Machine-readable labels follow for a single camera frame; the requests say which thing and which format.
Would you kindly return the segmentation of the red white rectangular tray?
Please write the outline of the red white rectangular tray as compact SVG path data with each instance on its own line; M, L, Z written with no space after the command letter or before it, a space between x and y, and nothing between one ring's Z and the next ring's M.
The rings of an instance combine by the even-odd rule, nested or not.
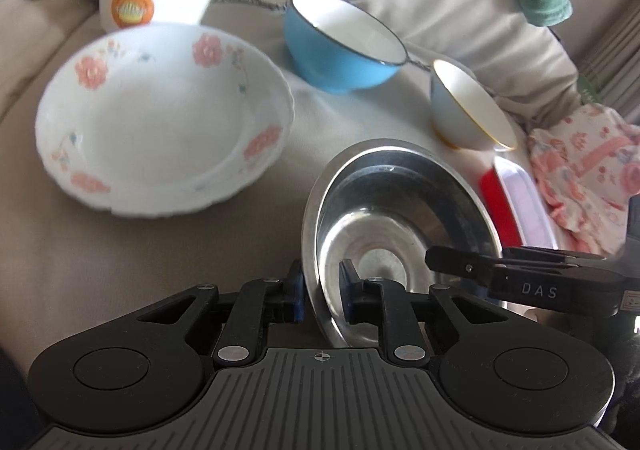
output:
M558 248L536 184L521 165L496 155L480 177L480 194L504 248Z

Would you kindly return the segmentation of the stainless steel bowl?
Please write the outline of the stainless steel bowl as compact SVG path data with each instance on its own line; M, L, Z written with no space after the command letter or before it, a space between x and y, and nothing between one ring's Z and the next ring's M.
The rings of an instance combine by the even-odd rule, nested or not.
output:
M399 282L411 293L434 284L486 291L429 270L433 245L498 256L502 247L484 204L448 164L405 141L372 139L341 151L309 193L302 228L306 287L318 326L334 347L374 346L378 331L345 320L340 263L360 277Z

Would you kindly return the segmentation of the white bowl yellow rim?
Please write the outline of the white bowl yellow rim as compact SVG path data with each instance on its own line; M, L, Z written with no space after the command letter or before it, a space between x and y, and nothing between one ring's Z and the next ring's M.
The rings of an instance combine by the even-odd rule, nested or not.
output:
M447 60L431 63L432 126L457 149L509 152L518 140L506 114L468 72Z

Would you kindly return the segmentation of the white floral plate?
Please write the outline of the white floral plate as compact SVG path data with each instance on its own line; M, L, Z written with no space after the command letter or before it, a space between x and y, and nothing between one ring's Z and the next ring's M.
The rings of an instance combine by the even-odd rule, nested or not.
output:
M75 52L38 104L37 152L69 196L118 216L189 214L254 184L294 122L281 70L239 37L159 24Z

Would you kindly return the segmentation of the blue enamel bowl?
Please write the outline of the blue enamel bowl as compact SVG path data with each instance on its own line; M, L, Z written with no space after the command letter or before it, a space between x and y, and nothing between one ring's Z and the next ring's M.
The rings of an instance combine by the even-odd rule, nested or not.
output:
M346 0L289 0L283 33L298 75L332 94L381 85L408 62L400 38Z

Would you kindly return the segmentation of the pink floral cloth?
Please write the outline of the pink floral cloth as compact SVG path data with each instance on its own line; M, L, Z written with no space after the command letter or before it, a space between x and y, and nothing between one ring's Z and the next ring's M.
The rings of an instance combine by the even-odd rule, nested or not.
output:
M550 217L573 250L616 253L629 200L639 193L639 127L615 110L585 104L527 138L529 162Z

